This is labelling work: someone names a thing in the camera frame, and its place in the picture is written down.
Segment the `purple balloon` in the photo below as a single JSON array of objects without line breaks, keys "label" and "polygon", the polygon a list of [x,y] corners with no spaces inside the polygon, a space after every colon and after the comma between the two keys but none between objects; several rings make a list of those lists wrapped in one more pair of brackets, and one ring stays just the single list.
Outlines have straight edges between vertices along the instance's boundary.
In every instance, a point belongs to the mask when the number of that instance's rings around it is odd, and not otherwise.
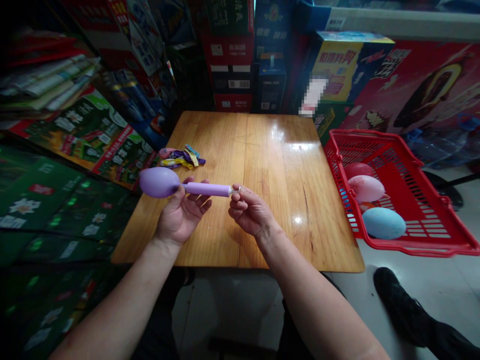
[{"label": "purple balloon", "polygon": [[140,171],[140,189],[152,198],[168,198],[175,194],[179,186],[179,176],[166,167]]}]

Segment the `tile floor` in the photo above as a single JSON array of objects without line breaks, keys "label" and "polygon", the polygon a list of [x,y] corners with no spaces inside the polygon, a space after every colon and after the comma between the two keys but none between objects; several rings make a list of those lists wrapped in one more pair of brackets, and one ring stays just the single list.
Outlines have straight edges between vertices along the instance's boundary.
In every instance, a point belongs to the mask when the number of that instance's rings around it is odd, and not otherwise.
[{"label": "tile floor", "polygon": [[[469,174],[466,168],[432,171],[446,180]],[[456,187],[465,205],[457,214],[480,239],[480,180]],[[366,271],[329,273],[387,353],[396,359],[436,359],[426,348],[398,338],[373,284],[376,268],[386,266],[407,292],[434,318],[452,325],[480,347],[480,257],[415,257],[375,250],[360,240]],[[198,269],[196,280],[178,294],[173,332],[181,358],[217,359],[207,350],[212,336],[276,350],[283,326],[282,294],[268,271]]]}]

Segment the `shopping basket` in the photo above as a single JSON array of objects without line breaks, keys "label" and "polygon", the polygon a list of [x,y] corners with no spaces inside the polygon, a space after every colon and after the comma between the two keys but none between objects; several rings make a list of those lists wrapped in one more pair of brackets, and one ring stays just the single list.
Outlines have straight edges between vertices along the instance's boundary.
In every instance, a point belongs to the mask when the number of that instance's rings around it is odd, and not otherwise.
[{"label": "shopping basket", "polygon": [[[334,129],[330,130],[324,151],[356,238],[365,240],[374,249],[398,250],[415,256],[480,255],[479,243],[455,214],[450,199],[435,190],[421,170],[424,164],[400,136],[372,130]],[[406,233],[398,239],[368,235],[344,171],[352,163],[371,166],[384,185],[389,199],[380,199],[379,205],[396,211],[406,222]]]}]

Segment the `shoe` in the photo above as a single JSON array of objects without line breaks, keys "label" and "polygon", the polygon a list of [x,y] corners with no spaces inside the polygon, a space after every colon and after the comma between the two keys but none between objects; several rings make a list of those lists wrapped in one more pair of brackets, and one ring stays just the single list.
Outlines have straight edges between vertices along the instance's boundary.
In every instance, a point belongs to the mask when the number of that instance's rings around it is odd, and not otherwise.
[{"label": "shoe", "polygon": [[428,346],[428,333],[434,320],[417,299],[410,297],[394,272],[387,267],[378,268],[373,274],[373,283],[398,335],[417,347]]}]

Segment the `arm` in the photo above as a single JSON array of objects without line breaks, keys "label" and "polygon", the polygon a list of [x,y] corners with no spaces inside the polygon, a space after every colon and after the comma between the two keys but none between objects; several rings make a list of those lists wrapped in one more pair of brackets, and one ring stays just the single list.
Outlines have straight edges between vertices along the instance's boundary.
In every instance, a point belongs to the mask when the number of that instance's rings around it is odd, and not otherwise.
[{"label": "arm", "polygon": [[130,358],[183,243],[212,205],[208,198],[185,197],[185,188],[178,188],[161,212],[153,240],[115,289],[58,346],[52,359]]},{"label": "arm", "polygon": [[228,213],[255,237],[311,354],[316,359],[388,359],[348,301],[286,236],[268,205],[244,186],[231,199]]}]

